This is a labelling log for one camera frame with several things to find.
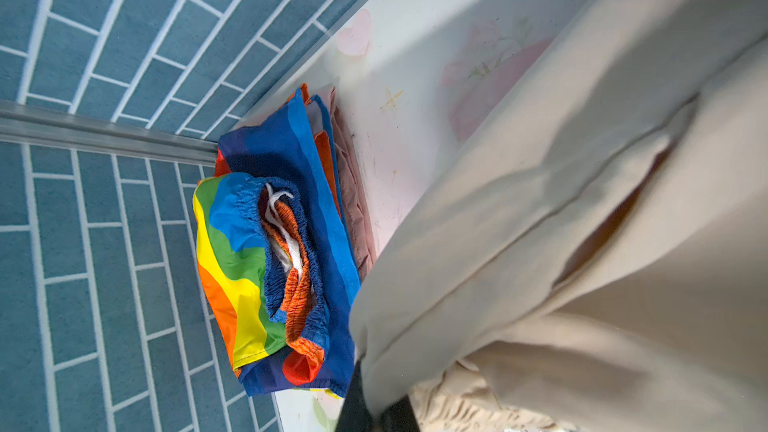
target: stain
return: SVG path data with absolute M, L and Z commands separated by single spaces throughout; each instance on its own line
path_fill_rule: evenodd
M 399 91 L 398 93 L 396 93 L 395 95 L 392 95 L 392 92 L 389 90 L 389 87 L 387 87 L 387 88 L 386 88 L 386 94 L 387 94 L 387 99 L 388 99 L 388 100 L 387 100 L 387 101 L 384 103 L 384 105 L 383 105 L 383 106 L 381 106 L 379 109 L 380 109 L 380 110 L 385 110 L 385 109 L 389 109 L 389 108 L 392 108 L 392 109 L 394 109 L 395 111 L 397 111 L 397 100 L 398 100 L 398 99 L 400 98 L 400 96 L 402 95 L 402 91 L 400 90 L 400 91 Z

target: beige fabric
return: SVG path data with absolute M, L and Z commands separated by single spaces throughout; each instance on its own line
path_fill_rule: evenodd
M 594 432 L 765 428 L 766 5 L 592 1 L 363 284 L 350 327 L 374 414 L 466 358 L 502 407 Z

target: white surface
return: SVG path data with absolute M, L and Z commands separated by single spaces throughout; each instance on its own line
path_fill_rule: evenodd
M 467 69 L 458 83 L 444 85 L 446 65 L 480 66 L 555 36 L 586 1 L 369 0 L 363 8 L 372 32 L 364 56 L 339 52 L 340 30 L 249 116 L 275 110 L 302 82 L 311 90 L 336 85 L 380 251 L 460 146 L 447 114 L 478 78 Z M 483 42 L 493 24 L 498 36 Z M 389 100 L 400 91 L 393 105 Z

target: pink fabric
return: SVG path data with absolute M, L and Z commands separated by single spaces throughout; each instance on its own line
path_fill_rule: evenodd
M 317 92 L 323 103 L 328 105 L 331 115 L 333 140 L 336 147 L 336 162 L 339 168 L 341 199 L 344 217 L 350 231 L 352 249 L 355 254 L 357 273 L 362 281 L 376 261 L 376 249 L 373 243 L 366 192 L 360 179 L 352 134 L 344 120 L 344 115 L 336 106 L 336 88 L 328 86 Z

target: blue fabric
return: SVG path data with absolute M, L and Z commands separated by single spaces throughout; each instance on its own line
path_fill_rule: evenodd
M 326 359 L 316 379 L 302 387 L 329 388 L 343 397 L 354 369 L 355 348 L 348 323 L 360 280 L 346 230 L 315 148 L 301 91 L 260 126 L 245 127 L 222 136 L 219 150 L 233 172 L 248 172 L 256 177 L 279 176 L 298 188 L 307 217 L 309 242 L 316 250 L 330 309 Z M 273 354 L 243 368 L 240 382 L 248 395 L 294 387 L 283 377 L 282 368 L 274 367 L 274 364 L 282 367 L 280 356 L 280 353 Z

